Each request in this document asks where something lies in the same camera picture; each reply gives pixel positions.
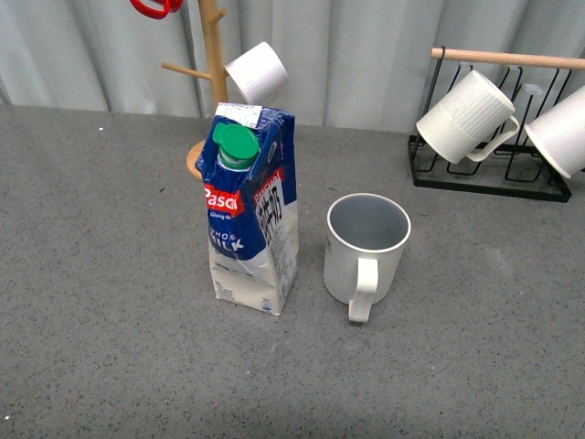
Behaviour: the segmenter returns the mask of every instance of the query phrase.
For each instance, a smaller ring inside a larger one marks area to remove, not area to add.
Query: ribbed white mug
[[[525,129],[540,154],[565,178],[585,168],[585,87]]]
[[[231,61],[226,71],[250,105],[264,104],[289,80],[278,55],[264,41]]]
[[[333,203],[327,225],[325,286],[349,305],[350,321],[367,322],[371,306],[392,284],[410,236],[410,218],[391,199],[359,193]]]
[[[518,132],[514,104],[482,73],[470,71],[417,122],[426,143],[445,160],[457,164],[464,157],[481,162]],[[506,120],[513,127],[472,154]]]

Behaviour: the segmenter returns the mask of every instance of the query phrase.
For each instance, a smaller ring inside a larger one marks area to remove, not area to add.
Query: milk carton
[[[217,299],[276,316],[297,273],[293,136],[287,112],[221,103],[197,160]]]

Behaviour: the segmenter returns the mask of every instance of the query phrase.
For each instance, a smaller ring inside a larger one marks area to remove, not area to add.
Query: green bottle cap
[[[219,160],[230,169],[249,167],[260,151],[252,130],[237,123],[216,123],[213,141],[219,145]]]

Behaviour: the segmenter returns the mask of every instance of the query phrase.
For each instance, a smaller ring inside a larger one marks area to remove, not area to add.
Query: blue carton label
[[[260,152],[247,171],[225,168],[213,141],[217,123],[238,123],[216,115],[196,166],[203,177],[209,240],[222,255],[247,261],[264,250],[282,219],[284,206],[296,201],[294,116],[261,108],[256,126]]]

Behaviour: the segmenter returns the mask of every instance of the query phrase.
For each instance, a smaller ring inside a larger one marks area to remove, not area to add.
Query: white curtain
[[[412,132],[435,63],[432,47],[585,56],[583,0],[218,6],[228,9],[220,21],[224,60],[268,42],[290,75],[270,105],[294,113],[297,123]],[[189,117],[214,111],[208,82],[160,67],[167,61],[206,71],[197,0],[163,20],[140,15],[129,0],[0,0],[0,35],[0,102]],[[502,74],[483,68],[494,81]],[[550,75],[531,70],[526,80],[545,88]],[[563,95],[584,84],[575,72]],[[243,102],[232,83],[229,97]]]

